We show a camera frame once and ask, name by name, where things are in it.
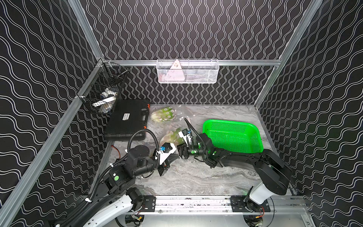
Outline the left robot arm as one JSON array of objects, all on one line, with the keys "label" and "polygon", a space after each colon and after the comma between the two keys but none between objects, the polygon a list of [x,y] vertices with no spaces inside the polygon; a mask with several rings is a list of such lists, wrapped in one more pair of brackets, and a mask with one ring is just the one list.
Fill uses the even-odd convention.
[{"label": "left robot arm", "polygon": [[64,220],[54,221],[51,227],[103,227],[113,219],[130,211],[138,213],[145,209],[144,195],[135,187],[138,176],[163,173],[178,159],[174,143],[159,144],[155,134],[150,134],[155,143],[153,155],[147,146],[132,147],[135,135],[128,141],[127,154],[107,167],[97,178],[91,193],[80,207]]}]

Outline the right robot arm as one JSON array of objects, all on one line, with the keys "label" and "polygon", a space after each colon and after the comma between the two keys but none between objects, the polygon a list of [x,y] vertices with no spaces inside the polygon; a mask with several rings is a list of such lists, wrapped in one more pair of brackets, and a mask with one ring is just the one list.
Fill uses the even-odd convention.
[{"label": "right robot arm", "polygon": [[292,171],[274,152],[264,149],[258,153],[232,152],[215,147],[207,134],[193,135],[192,130],[184,129],[178,132],[184,140],[184,145],[178,147],[181,158],[190,156],[201,157],[200,162],[210,168],[235,167],[254,171],[261,183],[251,187],[243,200],[249,210],[261,206],[266,199],[273,195],[286,195],[290,185]]}]

